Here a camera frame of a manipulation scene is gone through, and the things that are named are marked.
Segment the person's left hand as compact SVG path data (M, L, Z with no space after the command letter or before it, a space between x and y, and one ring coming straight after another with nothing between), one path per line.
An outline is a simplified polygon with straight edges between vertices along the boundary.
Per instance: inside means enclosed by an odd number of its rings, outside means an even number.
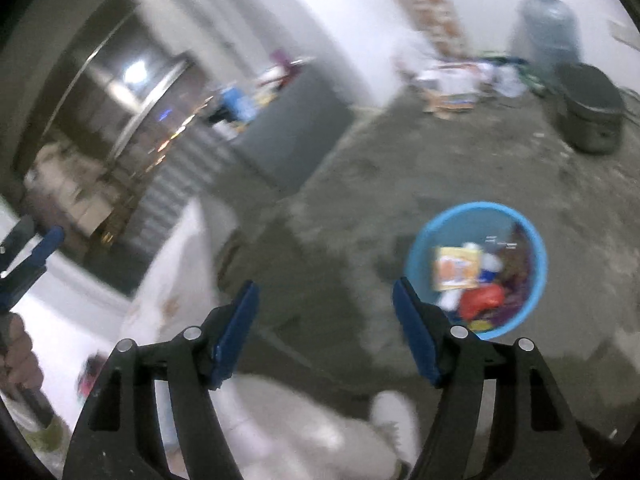
M43 374L23 319L18 314L9 313L4 318L1 335L6 344L6 350L1 352L1 388L40 389Z

